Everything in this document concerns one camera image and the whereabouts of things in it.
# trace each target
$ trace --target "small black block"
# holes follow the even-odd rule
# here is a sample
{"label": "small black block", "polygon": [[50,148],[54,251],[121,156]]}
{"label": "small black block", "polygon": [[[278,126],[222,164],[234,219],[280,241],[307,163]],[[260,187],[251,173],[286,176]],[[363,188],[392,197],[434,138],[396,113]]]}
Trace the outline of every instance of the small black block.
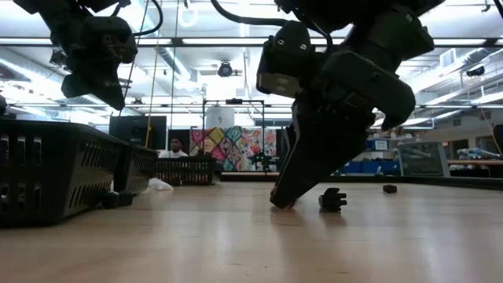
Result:
{"label": "small black block", "polygon": [[346,193],[324,194],[323,197],[327,200],[340,200],[347,197]]}
{"label": "small black block", "polygon": [[325,193],[323,193],[324,195],[328,196],[328,195],[333,195],[333,194],[336,194],[340,191],[339,188],[328,188]]}
{"label": "small black block", "polygon": [[133,197],[134,195],[132,194],[120,194],[119,195],[119,206],[130,206],[133,204]]}
{"label": "small black block", "polygon": [[340,208],[343,205],[347,205],[347,201],[341,200],[341,199],[330,199],[325,196],[319,196],[318,197],[318,203],[320,204],[321,208],[326,208],[326,209],[335,209],[335,208]]}
{"label": "small black block", "polygon": [[385,193],[396,193],[397,192],[397,187],[395,185],[384,185],[383,186],[383,191]]}
{"label": "small black block", "polygon": [[107,192],[101,197],[101,206],[106,209],[119,207],[120,196],[117,192]]}

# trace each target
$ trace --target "person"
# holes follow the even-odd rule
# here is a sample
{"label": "person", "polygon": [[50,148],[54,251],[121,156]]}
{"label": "person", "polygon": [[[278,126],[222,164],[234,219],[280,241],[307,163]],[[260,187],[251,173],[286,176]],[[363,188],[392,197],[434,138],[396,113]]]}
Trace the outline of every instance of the person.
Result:
{"label": "person", "polygon": [[182,141],[178,138],[171,139],[171,150],[161,153],[159,158],[179,158],[188,156],[182,151]]}

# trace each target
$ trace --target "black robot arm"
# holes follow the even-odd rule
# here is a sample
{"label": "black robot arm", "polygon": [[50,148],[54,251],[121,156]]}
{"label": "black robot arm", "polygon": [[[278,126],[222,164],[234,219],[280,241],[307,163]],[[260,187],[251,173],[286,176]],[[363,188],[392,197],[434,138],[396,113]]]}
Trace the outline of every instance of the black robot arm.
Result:
{"label": "black robot arm", "polygon": [[[236,17],[246,24],[271,19]],[[294,98],[289,149],[271,202],[285,208],[365,150],[372,110],[386,115],[383,130],[404,123],[415,108],[414,93],[395,74],[402,61],[433,50],[418,16],[443,0],[276,0],[297,21],[263,44],[257,90]],[[308,28],[327,37],[353,24],[345,41],[325,52],[310,44]]]}
{"label": "black robot arm", "polygon": [[[157,1],[152,0],[159,9]],[[127,22],[116,17],[130,0],[14,0],[25,11],[39,13],[51,31],[51,40],[66,54],[66,67],[71,72],[64,78],[61,90],[65,97],[94,94],[120,110],[124,107],[123,91],[117,77],[121,63],[133,62],[138,53],[135,35]],[[95,13],[117,3],[110,17]]]}

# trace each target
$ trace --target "black plastic basket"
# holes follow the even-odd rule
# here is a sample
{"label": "black plastic basket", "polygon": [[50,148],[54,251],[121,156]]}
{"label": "black plastic basket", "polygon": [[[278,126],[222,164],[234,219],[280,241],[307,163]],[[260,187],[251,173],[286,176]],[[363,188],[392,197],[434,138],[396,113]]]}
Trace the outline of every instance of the black plastic basket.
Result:
{"label": "black plastic basket", "polygon": [[125,145],[86,125],[0,119],[0,223],[56,222],[93,207]]}
{"label": "black plastic basket", "polygon": [[116,167],[113,189],[118,193],[137,194],[147,189],[153,176],[157,151],[139,145],[127,146]]}
{"label": "black plastic basket", "polygon": [[171,185],[214,185],[215,162],[211,157],[158,158],[154,175]]}

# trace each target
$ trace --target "blue bin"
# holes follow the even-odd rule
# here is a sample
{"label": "blue bin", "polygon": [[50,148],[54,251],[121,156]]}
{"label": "blue bin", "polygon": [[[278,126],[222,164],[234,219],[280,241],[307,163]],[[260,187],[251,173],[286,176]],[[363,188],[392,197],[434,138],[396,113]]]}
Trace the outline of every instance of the blue bin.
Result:
{"label": "blue bin", "polygon": [[362,163],[359,161],[350,161],[347,166],[343,167],[344,174],[362,173]]}
{"label": "blue bin", "polygon": [[398,162],[396,161],[383,161],[381,165],[382,172],[396,171],[398,170]]}
{"label": "blue bin", "polygon": [[362,161],[362,173],[376,174],[377,169],[381,166],[381,161]]}

